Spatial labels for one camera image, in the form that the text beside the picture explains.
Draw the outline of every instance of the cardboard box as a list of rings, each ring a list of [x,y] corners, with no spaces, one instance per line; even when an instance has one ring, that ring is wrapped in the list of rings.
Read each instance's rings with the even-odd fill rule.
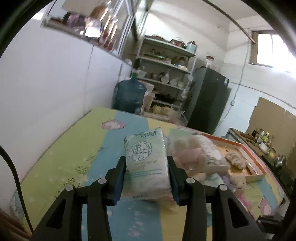
[[[246,146],[210,134],[203,133],[203,135],[211,139],[222,155],[226,155],[228,151],[235,151],[246,160],[246,167],[248,170],[241,170],[241,174],[245,176],[247,182],[261,180],[265,177],[266,171],[261,166],[260,161],[257,160],[260,158],[255,153],[250,152]],[[230,169],[228,173],[230,175],[239,175],[237,172],[234,173],[232,169]]]
[[[293,149],[288,156],[287,168],[292,171],[294,178],[296,178],[296,144],[294,144]]]

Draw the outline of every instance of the black cable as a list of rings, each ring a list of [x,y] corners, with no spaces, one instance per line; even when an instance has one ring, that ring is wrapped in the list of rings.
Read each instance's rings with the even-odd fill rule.
[[[28,222],[31,232],[33,233],[34,229],[32,227],[30,219],[29,219],[29,215],[28,215],[28,212],[27,212],[27,209],[25,206],[25,202],[24,202],[24,197],[22,196],[22,189],[20,187],[20,180],[17,175],[17,170],[16,170],[12,160],[10,159],[9,155],[7,154],[7,152],[3,149],[3,147],[1,145],[0,145],[0,156],[3,157],[3,159],[6,161],[7,165],[9,166],[9,168],[12,172],[13,178],[15,180],[15,185],[17,186],[17,192],[20,197],[20,203],[22,204],[22,209],[23,209],[24,215],[26,217],[26,220]]]

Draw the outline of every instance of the electrical wire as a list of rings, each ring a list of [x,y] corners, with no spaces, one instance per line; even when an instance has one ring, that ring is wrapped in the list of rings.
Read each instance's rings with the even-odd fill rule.
[[[10,170],[12,172],[13,178],[15,180],[15,185],[17,186],[17,193],[18,193],[18,195],[20,197],[20,203],[22,205],[24,215],[26,217],[26,220],[27,220],[27,223],[29,225],[29,228],[30,228],[31,232],[33,233],[34,229],[33,229],[32,224],[30,222],[29,215],[28,215],[28,212],[27,212],[27,209],[26,209],[26,206],[25,206],[24,197],[22,195],[22,189],[20,187],[20,180],[19,180],[19,177],[17,175],[17,170],[16,170],[11,158],[9,157],[9,155],[7,154],[7,152],[3,149],[3,147],[1,145],[0,145],[0,156],[2,156],[2,158],[6,161],[7,165],[9,166],[9,168],[10,168]]]
[[[231,101],[231,104],[230,104],[230,108],[229,108],[229,110],[227,111],[227,113],[226,113],[226,115],[224,116],[224,118],[218,123],[218,125],[217,125],[215,131],[219,128],[219,126],[222,124],[222,122],[226,119],[226,117],[228,116],[228,114],[229,114],[229,112],[230,112],[230,110],[231,110],[231,107],[233,106],[233,105],[232,105],[232,102],[235,100],[235,98],[236,98],[236,96],[237,96],[237,92],[239,91],[239,87],[240,87],[240,85],[241,85],[241,83],[242,83],[242,78],[243,78],[243,76],[244,76],[244,70],[245,70],[246,65],[247,65],[246,61],[247,61],[248,54],[249,54],[249,48],[250,48],[250,41],[248,40],[248,42],[247,42],[247,53],[246,53],[246,57],[245,57],[245,59],[244,59],[244,65],[243,65],[243,67],[242,67],[242,73],[241,73],[241,77],[240,77],[240,80],[239,80],[239,85],[238,85],[238,87],[237,87],[237,90],[235,91],[235,94],[234,94],[234,97],[233,97],[233,99],[232,99],[232,101]]]

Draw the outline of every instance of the refrigerator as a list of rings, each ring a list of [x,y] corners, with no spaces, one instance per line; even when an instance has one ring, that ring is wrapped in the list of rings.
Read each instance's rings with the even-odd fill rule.
[[[231,91],[228,83],[229,79],[215,70],[196,70],[183,108],[187,127],[214,133]]]

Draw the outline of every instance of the plastic bag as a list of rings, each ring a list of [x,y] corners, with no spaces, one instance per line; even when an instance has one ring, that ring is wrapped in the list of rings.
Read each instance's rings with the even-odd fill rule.
[[[183,133],[184,137],[179,138],[169,135],[169,154],[188,176],[194,177],[200,172],[224,174],[229,170],[230,165],[209,138],[201,134],[190,135],[188,131]]]
[[[126,173],[123,197],[156,199],[170,195],[170,181],[161,128],[124,138]]]

